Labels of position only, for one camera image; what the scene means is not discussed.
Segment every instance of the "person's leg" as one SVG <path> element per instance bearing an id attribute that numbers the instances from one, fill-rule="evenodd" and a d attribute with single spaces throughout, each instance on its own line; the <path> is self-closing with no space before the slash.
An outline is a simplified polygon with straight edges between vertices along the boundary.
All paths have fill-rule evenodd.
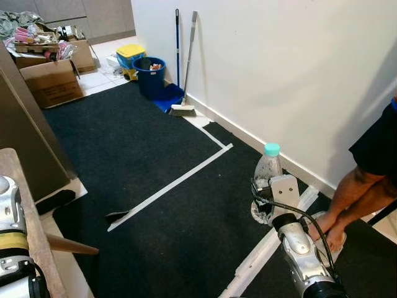
<path id="1" fill-rule="evenodd" d="M 347 225 L 392 203 L 397 197 L 397 189 L 389 178 L 373 185 L 358 201 L 343 211 L 328 232 L 327 242 L 331 251 L 340 249 L 343 233 Z"/>
<path id="2" fill-rule="evenodd" d="M 326 233 L 344 209 L 359 200 L 371 186 L 383 178 L 384 176 L 364 172 L 359 167 L 347 174 L 340 181 L 329 210 L 317 220 L 321 230 Z M 309 225 L 309 235 L 314 241 L 320 237 L 313 224 Z"/>

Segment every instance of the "blue bucket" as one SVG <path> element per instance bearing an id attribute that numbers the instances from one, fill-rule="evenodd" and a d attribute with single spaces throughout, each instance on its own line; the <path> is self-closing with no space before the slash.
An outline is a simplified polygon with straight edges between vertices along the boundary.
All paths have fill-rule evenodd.
<path id="1" fill-rule="evenodd" d="M 142 59 L 149 59 L 152 64 L 161 64 L 159 70 L 143 70 L 141 68 Z M 141 57 L 133 61 L 133 67 L 138 71 L 138 85 L 139 91 L 148 99 L 158 97 L 164 90 L 164 75 L 166 70 L 166 63 L 162 59 L 155 57 Z"/>

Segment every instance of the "black shorts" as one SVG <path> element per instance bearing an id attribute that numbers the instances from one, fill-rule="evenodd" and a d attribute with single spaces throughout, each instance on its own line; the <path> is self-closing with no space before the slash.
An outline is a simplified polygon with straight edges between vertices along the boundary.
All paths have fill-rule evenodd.
<path id="1" fill-rule="evenodd" d="M 360 169 L 388 176 L 397 187 L 397 111 L 391 104 L 349 151 Z"/>

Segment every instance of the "teal bottle cap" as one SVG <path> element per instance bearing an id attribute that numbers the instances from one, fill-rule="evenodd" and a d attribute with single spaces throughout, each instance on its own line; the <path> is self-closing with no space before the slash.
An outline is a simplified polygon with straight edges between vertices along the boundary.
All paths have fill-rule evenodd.
<path id="1" fill-rule="evenodd" d="M 278 156 L 280 154 L 280 145 L 276 143 L 267 143 L 265 145 L 265 155 L 267 156 Z"/>

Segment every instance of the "bare foot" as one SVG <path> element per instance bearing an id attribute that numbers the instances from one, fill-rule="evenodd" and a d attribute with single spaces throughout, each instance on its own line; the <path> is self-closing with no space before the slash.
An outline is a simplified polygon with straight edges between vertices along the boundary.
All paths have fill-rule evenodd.
<path id="1" fill-rule="evenodd" d="M 335 224 L 336 218 L 331 216 L 327 212 L 324 215 L 320 216 L 316 221 L 323 233 L 326 233 Z M 316 227 L 312 223 L 310 223 L 308 228 L 309 236 L 311 237 L 311 239 L 313 239 L 313 241 L 318 240 L 320 238 L 320 234 L 318 233 Z"/>
<path id="2" fill-rule="evenodd" d="M 329 230 L 327 242 L 331 252 L 341 249 L 344 240 L 344 230 L 345 226 L 338 223 Z"/>

